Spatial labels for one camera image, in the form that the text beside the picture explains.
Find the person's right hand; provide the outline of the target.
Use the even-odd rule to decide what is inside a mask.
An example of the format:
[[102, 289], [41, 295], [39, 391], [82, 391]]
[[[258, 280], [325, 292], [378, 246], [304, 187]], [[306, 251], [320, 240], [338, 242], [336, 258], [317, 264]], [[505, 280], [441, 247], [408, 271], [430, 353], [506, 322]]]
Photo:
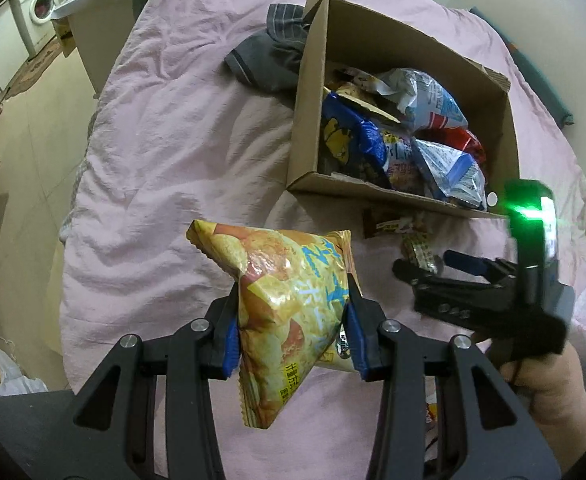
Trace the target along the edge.
[[561, 354], [506, 362], [499, 370], [530, 392], [528, 412], [565, 474], [586, 452], [586, 389], [577, 351], [566, 342]]

